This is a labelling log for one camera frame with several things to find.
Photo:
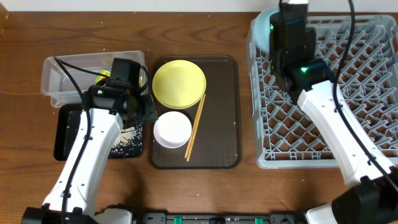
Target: dish rack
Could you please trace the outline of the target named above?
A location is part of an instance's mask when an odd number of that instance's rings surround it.
[[[308,17],[317,33],[315,56],[336,73],[349,36],[349,16]],[[263,169],[337,167],[311,119],[278,88],[269,55],[252,38],[246,55],[252,90],[256,162]],[[398,164],[398,32],[391,16],[356,16],[355,32],[339,84],[375,145]]]

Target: white bowl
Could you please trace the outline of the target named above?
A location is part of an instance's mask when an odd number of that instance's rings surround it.
[[[183,146],[189,140],[191,133],[190,120],[184,114],[176,111],[160,116],[154,126],[156,141],[169,149]]]

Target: white wall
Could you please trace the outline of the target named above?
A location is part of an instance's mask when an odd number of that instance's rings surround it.
[[[348,12],[348,0],[310,0],[313,12]],[[353,0],[357,12],[398,12],[398,0]],[[250,12],[278,0],[0,0],[8,11]]]

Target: round yellow plate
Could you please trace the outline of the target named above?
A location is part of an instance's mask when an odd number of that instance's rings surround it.
[[[184,109],[202,98],[206,90],[206,77],[198,65],[186,60],[174,60],[158,69],[152,90],[157,100],[166,107]]]

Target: chopstick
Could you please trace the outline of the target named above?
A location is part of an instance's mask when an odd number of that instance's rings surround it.
[[[205,104],[205,98],[206,98],[206,93],[203,95],[202,99],[199,102],[197,115],[195,116],[195,121],[193,122],[192,134],[191,134],[191,137],[189,138],[187,150],[185,151],[185,158],[187,158],[187,162],[189,161],[189,158],[191,157],[193,142],[195,141],[195,136],[197,135],[197,129],[198,129],[198,125],[199,125],[201,111],[203,109],[203,105]]]

